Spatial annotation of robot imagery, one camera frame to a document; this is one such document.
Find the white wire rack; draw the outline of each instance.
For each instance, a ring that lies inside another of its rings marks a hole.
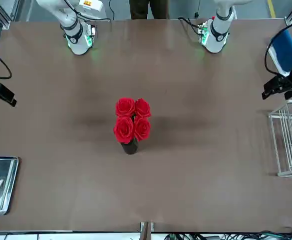
[[[292,100],[269,114],[280,177],[292,178]]]

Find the black vase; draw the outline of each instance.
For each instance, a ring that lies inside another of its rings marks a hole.
[[[137,152],[138,141],[136,138],[133,138],[129,143],[121,143],[121,145],[125,153],[129,155],[135,154]]]

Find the person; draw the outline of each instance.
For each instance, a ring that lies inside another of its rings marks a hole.
[[[155,19],[168,18],[168,0],[129,0],[131,19],[147,19],[148,3]]]

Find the brown table surface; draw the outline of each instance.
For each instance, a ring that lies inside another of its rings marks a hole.
[[[276,176],[267,118],[283,95],[261,98],[265,48],[284,25],[236,20],[210,54],[177,20],[101,22],[95,47],[75,56],[57,23],[13,23],[0,56],[18,102],[0,101],[0,155],[21,161],[0,231],[292,227],[292,178]],[[151,106],[135,155],[113,135],[120,97]]]

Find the stainless steel tray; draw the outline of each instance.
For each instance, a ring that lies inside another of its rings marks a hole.
[[[10,197],[15,182],[19,159],[16,156],[0,156],[0,215],[8,211]]]

